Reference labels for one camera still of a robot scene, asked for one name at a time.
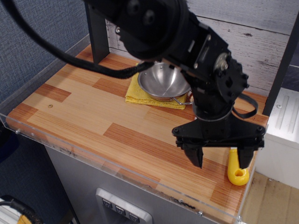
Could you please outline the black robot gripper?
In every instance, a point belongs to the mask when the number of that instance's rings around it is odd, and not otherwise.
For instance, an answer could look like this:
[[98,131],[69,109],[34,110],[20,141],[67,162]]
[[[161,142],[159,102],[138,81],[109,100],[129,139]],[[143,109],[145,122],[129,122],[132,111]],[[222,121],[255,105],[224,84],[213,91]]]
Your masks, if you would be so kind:
[[218,121],[196,119],[172,130],[177,146],[199,168],[203,164],[203,147],[236,147],[239,167],[247,168],[254,151],[264,146],[265,133],[263,126],[238,119],[233,114]]

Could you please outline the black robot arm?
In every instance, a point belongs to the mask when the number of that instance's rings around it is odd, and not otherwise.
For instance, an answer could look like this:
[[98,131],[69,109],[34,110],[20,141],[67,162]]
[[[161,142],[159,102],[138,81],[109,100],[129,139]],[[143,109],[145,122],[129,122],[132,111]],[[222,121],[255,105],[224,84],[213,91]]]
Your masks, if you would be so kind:
[[143,61],[162,61],[178,68],[191,87],[196,119],[175,127],[172,134],[194,166],[201,167],[204,147],[236,147],[240,168],[264,146],[265,128],[240,114],[237,98],[248,76],[232,58],[228,44],[189,11],[184,0],[90,0],[90,7],[120,28],[127,52]]

